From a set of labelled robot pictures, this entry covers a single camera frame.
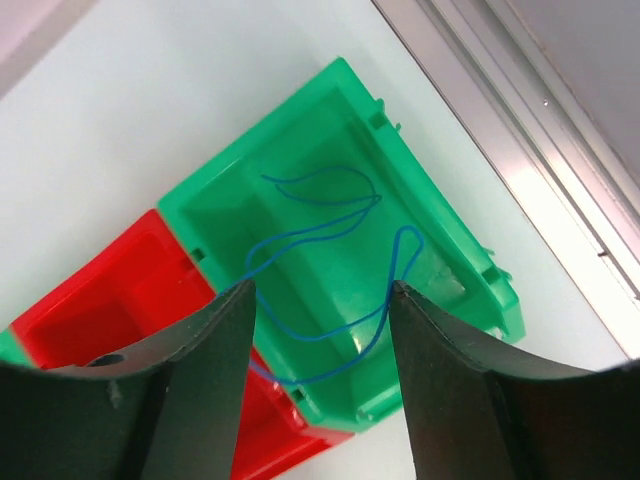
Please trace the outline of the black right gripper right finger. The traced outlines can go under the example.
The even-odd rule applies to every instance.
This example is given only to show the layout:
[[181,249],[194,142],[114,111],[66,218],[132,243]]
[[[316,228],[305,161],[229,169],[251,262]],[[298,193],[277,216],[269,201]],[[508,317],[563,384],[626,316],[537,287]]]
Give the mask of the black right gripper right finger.
[[391,334],[420,479],[635,479],[639,364],[588,371],[518,349],[406,283]]

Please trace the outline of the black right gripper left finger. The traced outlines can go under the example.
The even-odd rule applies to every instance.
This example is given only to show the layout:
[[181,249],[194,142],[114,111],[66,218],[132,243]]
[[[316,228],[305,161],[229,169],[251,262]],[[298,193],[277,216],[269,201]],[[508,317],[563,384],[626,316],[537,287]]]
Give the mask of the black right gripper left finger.
[[85,366],[1,366],[5,479],[226,479],[256,318],[246,280]]

